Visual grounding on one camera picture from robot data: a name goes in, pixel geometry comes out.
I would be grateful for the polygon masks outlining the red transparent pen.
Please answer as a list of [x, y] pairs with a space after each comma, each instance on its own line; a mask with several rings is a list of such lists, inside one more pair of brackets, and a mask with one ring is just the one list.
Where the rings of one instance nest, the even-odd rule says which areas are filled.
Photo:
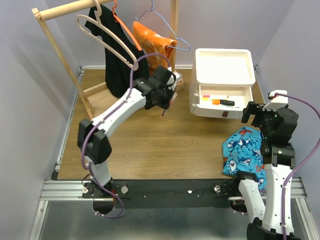
[[172, 98], [171, 98], [171, 99], [170, 99], [170, 101], [169, 101], [169, 105], [168, 105], [168, 107], [167, 107], [167, 108], [162, 112], [162, 114], [161, 114], [161, 118], [163, 118], [163, 117], [164, 117], [165, 113], [169, 110], [170, 105], [175, 101], [175, 99], [177, 98], [177, 96], [178, 96], [178, 93], [177, 93], [177, 92], [175, 92], [175, 93], [173, 94]]

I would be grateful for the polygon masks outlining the brown top drawer pull tab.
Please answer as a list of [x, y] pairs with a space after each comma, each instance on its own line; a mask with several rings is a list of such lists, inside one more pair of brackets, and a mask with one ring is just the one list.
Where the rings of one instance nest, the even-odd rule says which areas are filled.
[[228, 114], [229, 114], [228, 111], [224, 111], [223, 114], [222, 114], [222, 117], [223, 117], [223, 118], [227, 118], [227, 117], [228, 117]]

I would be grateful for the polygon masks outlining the black orange highlighter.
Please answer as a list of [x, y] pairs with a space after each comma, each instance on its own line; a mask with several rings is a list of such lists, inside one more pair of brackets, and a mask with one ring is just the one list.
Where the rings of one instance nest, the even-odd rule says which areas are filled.
[[213, 99], [211, 102], [213, 105], [223, 105], [223, 106], [229, 106], [229, 107], [235, 106], [235, 102], [232, 100]]

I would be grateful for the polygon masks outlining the white three-drawer organizer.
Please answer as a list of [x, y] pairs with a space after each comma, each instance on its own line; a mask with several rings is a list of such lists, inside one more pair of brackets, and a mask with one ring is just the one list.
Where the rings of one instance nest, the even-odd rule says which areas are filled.
[[[247, 49], [198, 48], [189, 82], [189, 109], [199, 117], [241, 119], [253, 100], [256, 82], [252, 54]], [[202, 101], [202, 95], [228, 95], [235, 106]]]

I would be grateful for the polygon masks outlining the white marker yellow cap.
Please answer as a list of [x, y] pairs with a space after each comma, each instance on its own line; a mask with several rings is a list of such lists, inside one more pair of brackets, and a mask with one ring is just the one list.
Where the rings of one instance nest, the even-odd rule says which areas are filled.
[[213, 101], [214, 99], [210, 98], [210, 97], [202, 97], [201, 100], [202, 101]]

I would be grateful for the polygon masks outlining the white marker pink cap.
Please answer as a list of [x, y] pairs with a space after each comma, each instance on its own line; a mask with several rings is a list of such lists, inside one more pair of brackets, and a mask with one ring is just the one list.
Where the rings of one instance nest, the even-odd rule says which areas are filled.
[[207, 98], [207, 99], [222, 99], [226, 100], [229, 96], [228, 95], [214, 95], [214, 94], [203, 94], [202, 98]]

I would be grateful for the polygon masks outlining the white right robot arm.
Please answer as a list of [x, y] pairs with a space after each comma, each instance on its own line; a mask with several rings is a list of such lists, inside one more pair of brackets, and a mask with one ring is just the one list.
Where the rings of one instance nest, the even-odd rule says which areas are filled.
[[298, 125], [298, 114], [285, 103], [268, 109], [250, 101], [243, 109], [242, 123], [254, 116], [252, 126], [260, 129], [261, 148], [267, 188], [262, 199], [258, 177], [240, 171], [230, 183], [230, 191], [242, 196], [250, 219], [248, 240], [295, 240], [291, 213], [291, 184], [296, 153], [290, 139]]

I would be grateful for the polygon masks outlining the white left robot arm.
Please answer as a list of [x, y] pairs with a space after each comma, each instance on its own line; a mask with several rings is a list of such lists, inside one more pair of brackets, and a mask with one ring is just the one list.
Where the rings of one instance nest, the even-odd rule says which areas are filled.
[[177, 94], [175, 88], [182, 79], [171, 67], [157, 67], [149, 78], [131, 80], [124, 95], [105, 112], [91, 120], [83, 119], [78, 126], [77, 146], [81, 150], [81, 163], [89, 170], [94, 183], [93, 191], [101, 198], [111, 191], [107, 159], [112, 153], [110, 137], [132, 114], [155, 106], [167, 111]]

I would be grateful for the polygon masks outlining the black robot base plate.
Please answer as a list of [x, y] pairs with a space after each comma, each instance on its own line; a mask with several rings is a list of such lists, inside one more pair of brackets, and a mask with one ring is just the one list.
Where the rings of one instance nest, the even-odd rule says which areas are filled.
[[222, 179], [114, 179], [106, 185], [109, 194], [96, 183], [85, 182], [84, 199], [93, 199], [93, 208], [109, 213], [112, 208], [231, 208], [247, 213], [244, 200], [233, 180]]

